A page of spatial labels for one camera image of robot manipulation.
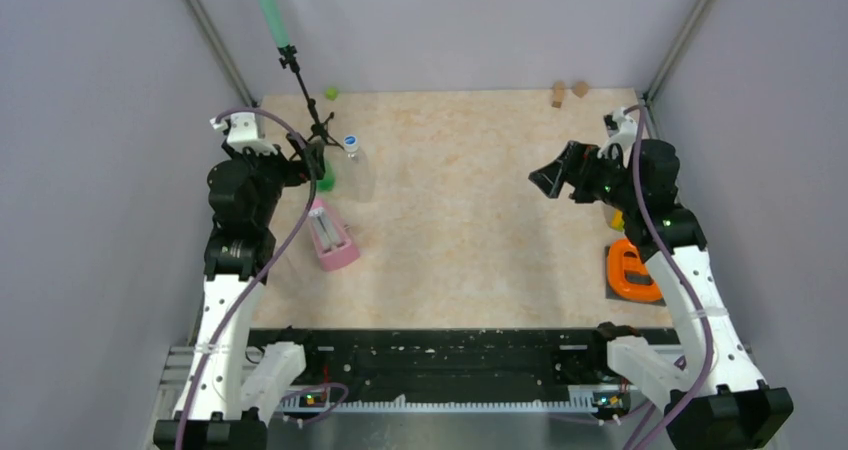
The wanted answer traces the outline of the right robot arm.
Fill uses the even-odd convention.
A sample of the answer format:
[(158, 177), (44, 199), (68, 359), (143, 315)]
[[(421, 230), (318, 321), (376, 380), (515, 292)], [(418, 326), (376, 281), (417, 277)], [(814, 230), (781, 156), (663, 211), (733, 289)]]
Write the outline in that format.
[(578, 204), (619, 210), (671, 315), (685, 363), (661, 356), (635, 329), (604, 323), (586, 355), (600, 382), (621, 376), (662, 413), (639, 441), (665, 434), (677, 449), (761, 449), (792, 414), (783, 387), (770, 385), (747, 354), (713, 277), (704, 232), (677, 199), (680, 162), (673, 145), (639, 141), (630, 153), (570, 141), (528, 178), (546, 197), (564, 187)]

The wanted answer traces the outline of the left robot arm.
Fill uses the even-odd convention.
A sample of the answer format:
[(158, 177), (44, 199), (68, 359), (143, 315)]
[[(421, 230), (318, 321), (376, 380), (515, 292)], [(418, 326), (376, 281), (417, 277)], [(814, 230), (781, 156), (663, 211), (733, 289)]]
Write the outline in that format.
[(253, 312), (270, 267), (285, 249), (270, 229), (287, 187), (306, 184), (308, 199), (324, 175), (324, 146), (307, 143), (295, 161), (278, 146), (252, 149), (215, 165), (206, 177), (213, 228), (204, 251), (203, 305), (192, 362), (171, 416), (156, 421), (158, 449), (263, 449), (268, 426), (293, 380), (319, 374), (320, 356), (291, 342), (268, 347), (247, 372)]

